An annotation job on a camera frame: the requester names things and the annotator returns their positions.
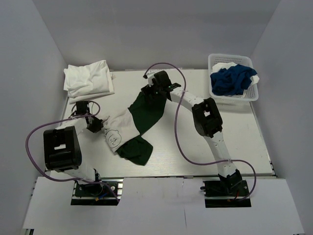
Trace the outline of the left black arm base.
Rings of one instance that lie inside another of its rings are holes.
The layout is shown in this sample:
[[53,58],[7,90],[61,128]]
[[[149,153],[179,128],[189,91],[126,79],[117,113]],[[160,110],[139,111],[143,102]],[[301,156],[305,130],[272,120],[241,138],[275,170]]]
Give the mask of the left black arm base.
[[122,181],[105,181],[108,185],[75,183],[71,198],[72,206],[117,206],[122,193]]

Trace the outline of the white and green raglan t-shirt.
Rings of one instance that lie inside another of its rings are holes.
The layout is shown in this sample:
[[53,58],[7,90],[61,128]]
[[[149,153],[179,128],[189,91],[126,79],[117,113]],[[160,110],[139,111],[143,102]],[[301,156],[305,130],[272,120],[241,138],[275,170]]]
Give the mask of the white and green raglan t-shirt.
[[99,117],[106,143],[113,154],[135,165],[146,165],[153,146],[142,135],[161,119],[166,100],[157,94],[151,101],[147,101],[140,92],[128,108]]

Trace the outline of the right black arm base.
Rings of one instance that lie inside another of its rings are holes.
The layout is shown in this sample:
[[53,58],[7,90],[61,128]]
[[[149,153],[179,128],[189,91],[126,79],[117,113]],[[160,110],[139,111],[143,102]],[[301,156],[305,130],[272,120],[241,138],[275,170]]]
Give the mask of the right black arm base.
[[250,208],[251,200],[246,180],[232,192],[223,191],[220,181],[204,181],[200,187],[206,208]]

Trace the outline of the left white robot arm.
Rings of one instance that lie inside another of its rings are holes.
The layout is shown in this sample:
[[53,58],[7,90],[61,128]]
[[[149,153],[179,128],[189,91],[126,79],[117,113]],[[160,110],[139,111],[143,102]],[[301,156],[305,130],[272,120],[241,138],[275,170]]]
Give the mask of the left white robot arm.
[[78,140],[83,131],[98,133],[103,127],[102,120],[91,114],[90,104],[90,101],[76,102],[70,120],[44,131],[45,166],[87,184],[92,195],[99,195],[103,191],[100,174],[83,160]]

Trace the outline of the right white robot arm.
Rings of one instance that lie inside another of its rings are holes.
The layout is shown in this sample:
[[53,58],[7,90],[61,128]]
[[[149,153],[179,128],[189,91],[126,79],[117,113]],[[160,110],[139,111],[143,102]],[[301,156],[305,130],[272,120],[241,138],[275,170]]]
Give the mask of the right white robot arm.
[[224,142],[223,120],[214,99],[197,97],[186,90],[186,84],[181,86],[178,83],[172,83],[168,73],[164,70],[156,73],[145,72],[143,77],[147,79],[148,84],[141,91],[149,101],[160,94],[178,104],[174,121],[176,140],[178,140],[177,120],[180,106],[192,113],[194,127],[209,145],[215,160],[207,165],[217,165],[221,191],[226,195],[233,195],[239,188],[242,176],[232,162]]

